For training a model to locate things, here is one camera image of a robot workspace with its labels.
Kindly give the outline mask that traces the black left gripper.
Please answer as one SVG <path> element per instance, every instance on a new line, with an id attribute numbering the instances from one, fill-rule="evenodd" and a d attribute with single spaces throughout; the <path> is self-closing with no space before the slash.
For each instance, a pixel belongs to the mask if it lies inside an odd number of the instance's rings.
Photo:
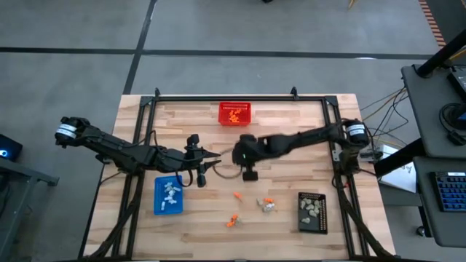
<path id="1" fill-rule="evenodd" d="M 202 166 L 203 159 L 216 158 L 216 157 L 220 157 L 221 155 L 215 152 L 207 151 L 203 147 L 199 147 L 199 146 L 197 146 L 196 148 L 190 148 L 186 146 L 185 149 L 186 149 L 186 153 L 184 155 L 184 161 L 182 164 L 182 168 L 184 170 L 187 170 L 189 173 L 189 183 L 187 185 L 184 184 L 181 178 L 180 184 L 183 187 L 189 187 L 194 181 L 192 170 L 196 170 L 197 171 L 197 186 L 199 188 L 202 188 L 206 185 L 205 171 L 207 171 L 211 167 L 214 167 L 216 164 L 221 162 L 221 160 L 214 160 L 212 162 L 205 162 Z"/>

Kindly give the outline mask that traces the red plastic basket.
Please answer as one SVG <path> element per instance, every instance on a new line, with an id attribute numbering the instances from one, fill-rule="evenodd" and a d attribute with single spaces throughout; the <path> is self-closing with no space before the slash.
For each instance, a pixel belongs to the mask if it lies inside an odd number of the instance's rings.
<path id="1" fill-rule="evenodd" d="M 233 114 L 236 110 L 241 110 L 241 113 L 236 115 L 240 119 L 240 122 L 230 123 L 229 115 Z M 251 123 L 251 104 L 239 101 L 220 102 L 218 106 L 218 122 L 223 126 L 249 125 Z"/>

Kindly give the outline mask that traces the blue plastic basket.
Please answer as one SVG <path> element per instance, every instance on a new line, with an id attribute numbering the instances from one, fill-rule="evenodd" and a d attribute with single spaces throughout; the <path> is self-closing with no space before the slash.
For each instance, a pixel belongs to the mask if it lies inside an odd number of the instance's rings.
<path id="1" fill-rule="evenodd" d="M 181 191 L 175 191 L 172 196 L 177 201 L 176 204 L 171 204 L 171 201 L 165 201 L 164 198 L 168 197 L 168 192 L 165 191 L 165 184 L 172 183 L 172 188 L 178 187 Z M 161 204 L 165 202 L 165 210 L 161 211 Z M 155 215 L 175 215 L 183 212 L 183 187 L 177 181 L 175 176 L 157 177 L 154 180 L 154 214 Z"/>

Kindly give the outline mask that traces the black plastic basket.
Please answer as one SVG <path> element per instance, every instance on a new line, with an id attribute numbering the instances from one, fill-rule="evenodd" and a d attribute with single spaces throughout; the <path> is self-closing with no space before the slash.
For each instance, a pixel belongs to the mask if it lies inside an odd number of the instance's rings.
<path id="1" fill-rule="evenodd" d="M 304 209 L 300 208 L 301 200 L 304 199 L 311 199 L 312 204 L 315 200 L 320 202 L 320 214 L 317 215 L 316 218 L 309 215 L 309 210 L 306 209 L 308 205 Z M 298 230 L 300 232 L 307 232 L 313 234 L 327 234 L 328 233 L 328 220 L 327 220 L 327 206 L 326 206 L 326 196 L 325 194 L 316 194 L 316 193 L 307 193 L 307 192 L 299 192 L 298 193 Z M 302 218 L 310 218 L 310 223 L 302 223 Z"/>

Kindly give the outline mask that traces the white paper sheet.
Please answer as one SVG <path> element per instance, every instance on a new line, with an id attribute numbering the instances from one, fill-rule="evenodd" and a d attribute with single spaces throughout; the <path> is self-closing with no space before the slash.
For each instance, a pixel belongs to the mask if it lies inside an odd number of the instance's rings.
<path id="1" fill-rule="evenodd" d="M 393 170 L 382 176 L 379 181 L 387 186 L 416 193 L 416 170 L 414 163 L 410 162 Z"/>

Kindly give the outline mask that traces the grey desk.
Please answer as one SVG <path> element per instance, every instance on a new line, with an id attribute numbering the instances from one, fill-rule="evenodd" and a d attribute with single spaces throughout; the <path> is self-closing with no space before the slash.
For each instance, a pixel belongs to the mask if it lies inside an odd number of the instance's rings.
<path id="1" fill-rule="evenodd" d="M 417 156 L 413 160 L 427 237 L 442 247 L 466 248 L 466 213 L 442 212 L 433 191 L 432 172 L 466 172 L 466 160 Z"/>
<path id="2" fill-rule="evenodd" d="M 447 79 L 450 71 L 437 69 L 423 78 L 417 75 L 413 66 L 404 66 L 401 74 L 425 154 L 435 158 L 466 159 L 466 145 L 455 146 L 450 142 L 439 120 L 439 111 L 444 105 L 462 101 Z"/>

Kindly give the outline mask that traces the grey metal side table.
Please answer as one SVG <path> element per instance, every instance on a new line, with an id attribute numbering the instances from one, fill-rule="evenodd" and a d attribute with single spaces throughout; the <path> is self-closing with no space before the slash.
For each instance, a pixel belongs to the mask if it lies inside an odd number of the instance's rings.
<path id="1" fill-rule="evenodd" d="M 36 184 L 56 186 L 59 178 L 1 158 L 0 175 L 7 177 L 11 192 L 7 201 L 0 201 L 0 262 L 6 262 Z"/>

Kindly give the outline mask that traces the black box, blue light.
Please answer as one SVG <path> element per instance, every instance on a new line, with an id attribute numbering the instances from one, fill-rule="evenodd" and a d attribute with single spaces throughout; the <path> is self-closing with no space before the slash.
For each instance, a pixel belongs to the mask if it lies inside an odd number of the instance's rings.
<path id="1" fill-rule="evenodd" d="M 16 162 L 22 149 L 22 144 L 11 138 L 8 138 L 5 135 L 0 134 L 0 158 Z"/>

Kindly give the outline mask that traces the black round stand base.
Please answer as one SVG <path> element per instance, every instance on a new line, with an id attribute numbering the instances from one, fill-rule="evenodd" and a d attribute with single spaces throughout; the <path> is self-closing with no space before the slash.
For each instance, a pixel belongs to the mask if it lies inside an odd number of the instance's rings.
<path id="1" fill-rule="evenodd" d="M 447 139 L 455 146 L 466 146 L 466 103 L 449 103 L 439 111 L 439 122 Z"/>

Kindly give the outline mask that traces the backlit black keyboard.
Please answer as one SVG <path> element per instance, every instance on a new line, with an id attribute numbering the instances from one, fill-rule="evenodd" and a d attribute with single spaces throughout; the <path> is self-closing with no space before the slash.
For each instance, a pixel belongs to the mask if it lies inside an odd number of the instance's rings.
<path id="1" fill-rule="evenodd" d="M 441 211 L 466 213 L 466 172 L 432 172 L 431 177 Z"/>

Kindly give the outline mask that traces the black diagonal pole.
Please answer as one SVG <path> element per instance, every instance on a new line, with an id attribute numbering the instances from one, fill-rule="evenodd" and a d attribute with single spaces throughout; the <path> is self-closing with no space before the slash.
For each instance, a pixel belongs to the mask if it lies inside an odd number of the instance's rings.
<path id="1" fill-rule="evenodd" d="M 429 60 L 419 67 L 414 66 L 416 74 L 420 77 L 430 75 L 437 67 L 443 65 L 447 60 L 450 60 L 455 54 L 466 45 L 466 29 L 461 31 L 453 40 L 446 46 L 442 47 Z"/>

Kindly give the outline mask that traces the black mat, orange striped edge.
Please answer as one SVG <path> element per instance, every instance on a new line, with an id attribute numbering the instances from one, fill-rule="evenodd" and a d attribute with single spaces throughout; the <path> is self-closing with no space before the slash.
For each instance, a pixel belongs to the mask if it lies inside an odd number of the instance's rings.
<path id="1" fill-rule="evenodd" d="M 466 0 L 417 0 L 439 47 L 466 29 Z"/>

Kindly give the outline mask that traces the black aluminium table frame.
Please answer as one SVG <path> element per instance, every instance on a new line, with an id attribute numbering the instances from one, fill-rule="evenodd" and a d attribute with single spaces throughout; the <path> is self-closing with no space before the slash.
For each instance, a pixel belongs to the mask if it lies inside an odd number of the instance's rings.
<path id="1" fill-rule="evenodd" d="M 220 102 L 251 104 L 251 123 L 223 126 Z M 160 145 L 184 152 L 186 139 L 221 156 L 205 173 L 206 185 L 183 187 L 183 212 L 154 214 L 154 180 L 187 171 L 125 173 L 114 164 L 100 176 L 94 208 L 79 259 L 113 261 L 391 261 L 390 229 L 373 167 L 358 162 L 343 174 L 325 142 L 255 163 L 258 180 L 245 182 L 244 167 L 232 161 L 241 135 L 255 137 L 305 132 L 344 120 L 360 121 L 354 95 L 125 95 L 112 135 L 130 143 Z M 242 202 L 233 195 L 237 192 Z M 325 194 L 327 234 L 298 230 L 298 193 Z M 264 213 L 256 200 L 271 198 Z M 228 228 L 238 215 L 241 226 Z"/>

